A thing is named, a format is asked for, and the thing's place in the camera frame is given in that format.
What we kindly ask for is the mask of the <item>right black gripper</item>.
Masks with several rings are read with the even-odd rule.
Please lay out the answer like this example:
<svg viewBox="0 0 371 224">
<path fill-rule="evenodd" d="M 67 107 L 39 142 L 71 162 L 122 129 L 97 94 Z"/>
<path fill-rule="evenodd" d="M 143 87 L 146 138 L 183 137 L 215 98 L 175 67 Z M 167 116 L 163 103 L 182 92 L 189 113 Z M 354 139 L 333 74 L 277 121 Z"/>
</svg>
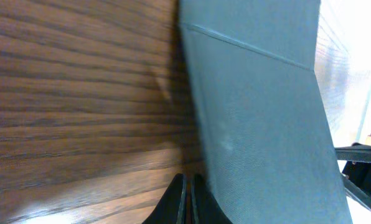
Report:
<svg viewBox="0 0 371 224">
<path fill-rule="evenodd" d="M 335 148 L 339 161 L 346 161 L 342 180 L 347 196 L 371 211 L 371 146 L 354 143 Z"/>
</svg>

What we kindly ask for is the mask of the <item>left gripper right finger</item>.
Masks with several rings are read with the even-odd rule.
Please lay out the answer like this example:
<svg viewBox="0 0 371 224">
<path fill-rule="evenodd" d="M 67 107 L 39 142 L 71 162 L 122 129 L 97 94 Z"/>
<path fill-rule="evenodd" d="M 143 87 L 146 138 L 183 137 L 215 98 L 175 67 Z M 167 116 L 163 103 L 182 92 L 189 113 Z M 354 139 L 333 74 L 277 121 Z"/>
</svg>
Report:
<svg viewBox="0 0 371 224">
<path fill-rule="evenodd" d="M 204 177 L 196 174 L 191 181 L 192 224 L 232 224 L 207 187 Z"/>
</svg>

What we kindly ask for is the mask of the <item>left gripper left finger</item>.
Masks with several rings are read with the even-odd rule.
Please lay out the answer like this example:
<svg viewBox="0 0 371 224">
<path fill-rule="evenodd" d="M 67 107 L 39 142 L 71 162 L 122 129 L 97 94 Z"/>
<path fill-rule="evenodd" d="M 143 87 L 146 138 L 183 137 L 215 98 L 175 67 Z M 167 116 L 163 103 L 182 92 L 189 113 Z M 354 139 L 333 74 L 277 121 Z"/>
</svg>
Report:
<svg viewBox="0 0 371 224">
<path fill-rule="evenodd" d="M 176 174 L 143 224 L 184 224 L 186 222 L 186 197 L 186 176 Z"/>
</svg>

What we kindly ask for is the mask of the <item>dark green box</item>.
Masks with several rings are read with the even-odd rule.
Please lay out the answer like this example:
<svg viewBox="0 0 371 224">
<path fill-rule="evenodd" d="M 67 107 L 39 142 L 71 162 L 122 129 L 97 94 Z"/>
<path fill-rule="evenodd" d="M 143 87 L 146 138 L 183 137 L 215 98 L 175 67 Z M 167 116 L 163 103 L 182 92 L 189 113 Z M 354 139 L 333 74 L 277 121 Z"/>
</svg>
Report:
<svg viewBox="0 0 371 224">
<path fill-rule="evenodd" d="M 314 73 L 319 8 L 179 4 L 209 185 L 233 223 L 352 221 Z"/>
</svg>

